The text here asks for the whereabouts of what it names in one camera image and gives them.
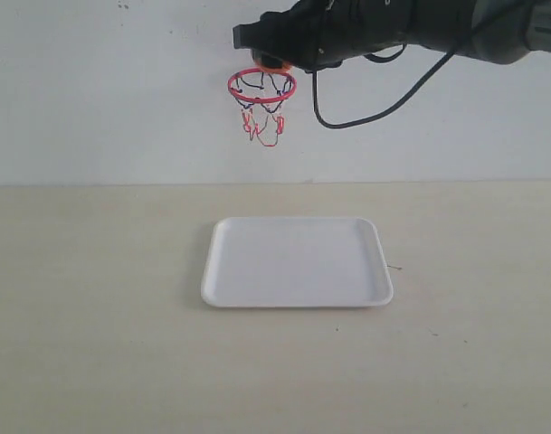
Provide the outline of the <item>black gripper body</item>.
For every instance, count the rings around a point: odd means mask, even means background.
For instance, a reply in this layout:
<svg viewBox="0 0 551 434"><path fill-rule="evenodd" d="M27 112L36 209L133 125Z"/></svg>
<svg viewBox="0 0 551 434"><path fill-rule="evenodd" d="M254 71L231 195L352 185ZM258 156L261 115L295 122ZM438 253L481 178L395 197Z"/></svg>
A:
<svg viewBox="0 0 551 434"><path fill-rule="evenodd" d="M414 1L298 1L234 26L233 48L308 72L335 68L405 42L414 12Z"/></svg>

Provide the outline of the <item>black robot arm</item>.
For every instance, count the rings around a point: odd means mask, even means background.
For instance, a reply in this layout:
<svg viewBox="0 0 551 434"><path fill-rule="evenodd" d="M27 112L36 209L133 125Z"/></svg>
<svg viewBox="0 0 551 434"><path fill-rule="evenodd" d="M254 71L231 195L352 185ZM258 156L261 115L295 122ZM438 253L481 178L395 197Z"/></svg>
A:
<svg viewBox="0 0 551 434"><path fill-rule="evenodd" d="M551 1L298 1L233 27L233 47L304 71L397 45L496 64L551 53Z"/></svg>

